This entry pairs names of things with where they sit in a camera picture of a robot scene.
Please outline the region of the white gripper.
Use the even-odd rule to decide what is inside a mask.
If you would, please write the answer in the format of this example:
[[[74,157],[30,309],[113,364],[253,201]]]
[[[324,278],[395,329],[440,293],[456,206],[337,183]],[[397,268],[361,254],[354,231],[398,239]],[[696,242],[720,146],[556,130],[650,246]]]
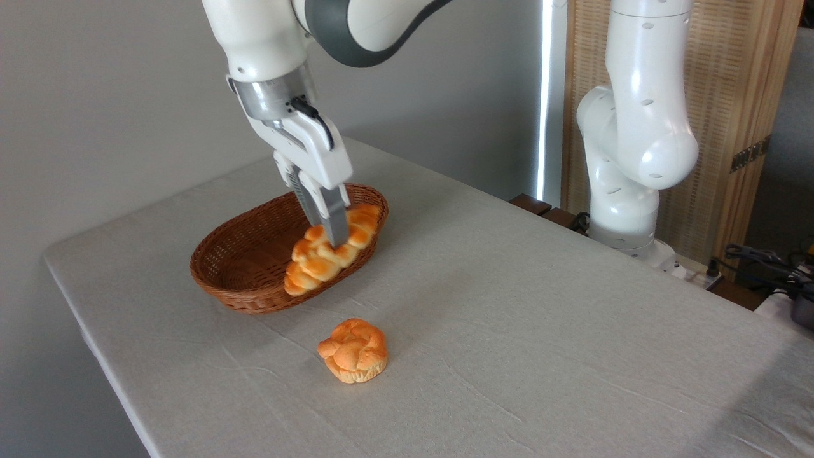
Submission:
[[[344,183],[351,179],[354,168],[331,120],[321,123],[296,112],[281,119],[282,128],[274,128],[247,119],[259,138],[273,148],[283,182],[296,195],[309,224],[322,225],[332,247],[347,243],[350,200]]]

